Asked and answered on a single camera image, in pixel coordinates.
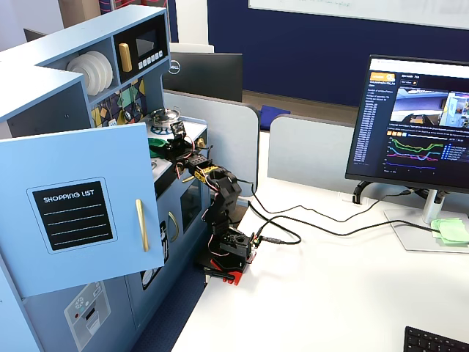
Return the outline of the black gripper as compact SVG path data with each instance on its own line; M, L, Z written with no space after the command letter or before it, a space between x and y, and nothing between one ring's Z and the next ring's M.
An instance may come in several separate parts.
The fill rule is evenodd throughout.
M164 140L162 147L156 147L156 153L160 157L170 157L173 164L185 163L195 151L195 144L190 136L175 137Z

